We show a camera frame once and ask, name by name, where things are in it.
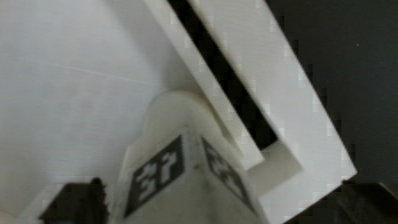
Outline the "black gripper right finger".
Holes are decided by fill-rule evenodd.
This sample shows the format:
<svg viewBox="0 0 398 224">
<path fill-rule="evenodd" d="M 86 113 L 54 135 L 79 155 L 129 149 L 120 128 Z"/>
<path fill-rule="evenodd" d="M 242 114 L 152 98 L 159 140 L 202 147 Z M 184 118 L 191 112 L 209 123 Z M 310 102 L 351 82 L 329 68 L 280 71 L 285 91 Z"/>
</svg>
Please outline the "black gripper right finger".
<svg viewBox="0 0 398 224">
<path fill-rule="evenodd" d="M 398 224 L 398 183 L 344 183 L 337 220 L 338 224 Z"/>
</svg>

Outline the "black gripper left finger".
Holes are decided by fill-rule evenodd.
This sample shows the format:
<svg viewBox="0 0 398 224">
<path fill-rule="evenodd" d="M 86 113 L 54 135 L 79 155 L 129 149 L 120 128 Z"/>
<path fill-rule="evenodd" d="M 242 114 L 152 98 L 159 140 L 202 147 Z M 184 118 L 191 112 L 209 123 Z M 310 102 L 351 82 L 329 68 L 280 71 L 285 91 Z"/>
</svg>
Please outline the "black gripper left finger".
<svg viewBox="0 0 398 224">
<path fill-rule="evenodd" d="M 106 196 L 100 178 L 90 183 L 68 183 L 42 213 L 43 224 L 107 224 Z"/>
</svg>

